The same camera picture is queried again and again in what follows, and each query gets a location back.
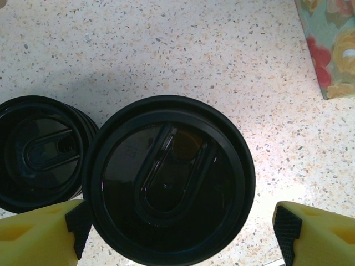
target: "speckled countertop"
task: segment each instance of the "speckled countertop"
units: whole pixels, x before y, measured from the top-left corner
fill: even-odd
[[[277,201],[355,213],[355,101],[322,100],[293,1],[8,0],[0,21],[0,101],[45,95],[102,125],[135,100],[179,94],[241,130],[255,203],[235,240],[200,266],[278,259]],[[91,265],[137,264],[92,230],[79,262]]]

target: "tissue box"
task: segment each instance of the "tissue box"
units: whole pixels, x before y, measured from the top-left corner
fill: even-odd
[[[355,95],[355,0],[295,0],[324,99]]]

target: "black rubber pad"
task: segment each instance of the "black rubber pad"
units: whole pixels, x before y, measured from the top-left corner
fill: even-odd
[[[82,258],[85,243],[92,225],[89,206],[84,201],[65,215],[69,232],[74,233],[74,250],[78,259]]]
[[[276,210],[275,224],[273,230],[280,246],[286,266],[292,266],[295,258],[293,241],[299,239],[302,227],[302,219],[294,215],[283,206]]]

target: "black plastic lid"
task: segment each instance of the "black plastic lid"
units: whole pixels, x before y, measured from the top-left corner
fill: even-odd
[[[249,149],[223,114],[182,96],[155,96],[99,130],[83,168],[94,226],[146,265],[191,265],[228,245],[255,192]]]
[[[20,213],[81,193],[83,157],[98,128],[81,111],[42,96],[0,105],[0,207]]]

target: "terrazzo surface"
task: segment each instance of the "terrazzo surface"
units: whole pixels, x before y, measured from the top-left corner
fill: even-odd
[[[0,21],[1,102],[45,95],[101,126],[135,100],[178,94],[238,127],[255,202],[234,241],[199,266],[280,258],[278,201],[354,215],[355,102],[322,99],[293,1],[8,0]],[[92,229],[78,265],[138,264]]]

